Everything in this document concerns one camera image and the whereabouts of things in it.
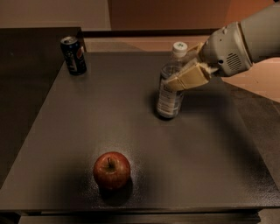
white bottle cap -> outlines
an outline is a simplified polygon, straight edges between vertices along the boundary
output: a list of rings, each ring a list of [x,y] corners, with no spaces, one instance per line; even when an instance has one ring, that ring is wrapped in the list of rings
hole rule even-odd
[[[176,42],[173,44],[172,54],[176,58],[182,58],[186,55],[187,44],[184,42]]]

floor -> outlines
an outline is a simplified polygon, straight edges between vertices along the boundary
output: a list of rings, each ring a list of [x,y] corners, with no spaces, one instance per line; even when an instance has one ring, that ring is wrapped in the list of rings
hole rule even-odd
[[[88,52],[169,52],[176,41],[184,41],[189,47],[205,42],[207,36],[156,37],[156,38],[85,38]],[[280,102],[280,59],[268,59],[254,65],[249,71],[230,78],[229,84]],[[262,210],[261,224],[280,223],[280,209]]]

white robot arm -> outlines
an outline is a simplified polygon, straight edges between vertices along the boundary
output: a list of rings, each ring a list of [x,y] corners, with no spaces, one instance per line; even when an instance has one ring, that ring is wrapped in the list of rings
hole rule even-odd
[[[254,63],[280,57],[280,2],[222,27],[188,54],[190,62],[166,81],[174,90],[206,84],[212,75],[239,74]]]

bottle label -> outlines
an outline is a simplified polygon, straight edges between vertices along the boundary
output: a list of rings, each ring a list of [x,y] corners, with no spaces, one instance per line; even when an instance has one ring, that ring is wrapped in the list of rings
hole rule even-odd
[[[165,117],[174,117],[179,112],[180,104],[183,99],[182,91],[172,91],[161,79],[159,86],[159,97],[157,102],[157,111]]]

gray tabletop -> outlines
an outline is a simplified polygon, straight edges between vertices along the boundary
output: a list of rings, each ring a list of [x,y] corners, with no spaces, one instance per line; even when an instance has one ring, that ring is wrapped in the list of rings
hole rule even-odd
[[[185,92],[178,117],[155,113],[166,53],[87,53],[64,65],[0,191],[22,211],[224,211],[279,207],[280,194],[220,78]],[[120,151],[131,181],[104,194],[95,160]]]

